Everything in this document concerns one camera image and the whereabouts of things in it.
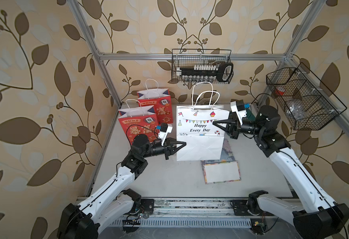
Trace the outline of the white Happy Every Day bag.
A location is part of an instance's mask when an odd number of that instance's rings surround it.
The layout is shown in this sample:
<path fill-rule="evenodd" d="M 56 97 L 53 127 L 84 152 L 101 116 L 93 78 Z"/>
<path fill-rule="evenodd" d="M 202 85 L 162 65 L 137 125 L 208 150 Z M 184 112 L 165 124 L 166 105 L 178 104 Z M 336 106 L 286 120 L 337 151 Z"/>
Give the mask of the white Happy Every Day bag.
<path fill-rule="evenodd" d="M 213 123 L 228 119 L 230 112 L 218 105 L 213 96 L 220 97 L 213 88 L 200 93 L 196 99 L 191 94 L 190 106 L 176 107 L 176 139 L 186 142 L 176 153 L 177 161 L 220 159 L 225 132 Z"/>

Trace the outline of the floral painted paper bag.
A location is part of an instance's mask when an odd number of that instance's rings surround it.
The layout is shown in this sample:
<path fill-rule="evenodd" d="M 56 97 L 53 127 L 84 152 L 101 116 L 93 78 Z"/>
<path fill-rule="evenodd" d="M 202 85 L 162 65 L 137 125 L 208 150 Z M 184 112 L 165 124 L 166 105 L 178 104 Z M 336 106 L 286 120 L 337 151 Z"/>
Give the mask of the floral painted paper bag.
<path fill-rule="evenodd" d="M 238 161 L 228 139 L 224 139 L 219 160 L 201 161 L 205 184 L 228 183 L 241 180 Z"/>

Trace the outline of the red paper bag front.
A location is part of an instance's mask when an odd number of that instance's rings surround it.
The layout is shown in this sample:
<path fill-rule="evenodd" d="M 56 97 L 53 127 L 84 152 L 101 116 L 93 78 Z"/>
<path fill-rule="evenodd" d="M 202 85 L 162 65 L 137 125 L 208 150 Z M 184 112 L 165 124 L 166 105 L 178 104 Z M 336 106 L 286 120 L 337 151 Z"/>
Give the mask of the red paper bag front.
<path fill-rule="evenodd" d="M 119 123 L 129 141 L 133 143 L 136 136 L 144 134 L 149 142 L 158 138 L 158 118 L 154 106 L 143 106 L 138 100 L 128 99 L 127 107 L 119 110 Z"/>

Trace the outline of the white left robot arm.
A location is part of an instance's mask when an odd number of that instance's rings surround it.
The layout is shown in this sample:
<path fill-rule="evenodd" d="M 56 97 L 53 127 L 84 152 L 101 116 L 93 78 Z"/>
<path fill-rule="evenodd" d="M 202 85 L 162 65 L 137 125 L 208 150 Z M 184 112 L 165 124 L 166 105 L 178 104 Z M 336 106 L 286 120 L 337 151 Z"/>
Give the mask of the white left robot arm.
<path fill-rule="evenodd" d="M 149 142 L 145 134 L 135 137 L 117 172 L 95 193 L 78 205 L 69 204 L 62 212 L 57 238 L 96 239 L 122 215 L 137 209 L 141 196 L 128 188 L 148 165 L 146 158 L 169 158 L 186 146 L 174 138 Z"/>

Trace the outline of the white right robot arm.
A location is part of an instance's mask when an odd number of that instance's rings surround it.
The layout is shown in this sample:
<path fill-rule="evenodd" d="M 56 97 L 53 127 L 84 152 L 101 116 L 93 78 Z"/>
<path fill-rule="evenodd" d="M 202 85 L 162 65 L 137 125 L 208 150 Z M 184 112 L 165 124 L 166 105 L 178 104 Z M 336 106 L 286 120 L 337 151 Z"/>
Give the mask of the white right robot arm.
<path fill-rule="evenodd" d="M 345 229 L 349 219 L 348 206 L 337 203 L 323 190 L 286 138 L 278 133 L 281 117 L 277 109 L 262 106 L 255 120 L 241 116 L 235 102 L 231 104 L 231 110 L 228 119 L 216 120 L 213 125 L 233 139 L 240 134 L 252 135 L 257 147 L 280 169 L 301 202 L 296 206 L 260 190 L 249 195 L 248 213 L 254 216 L 270 213 L 294 226 L 304 239 L 324 239 Z"/>

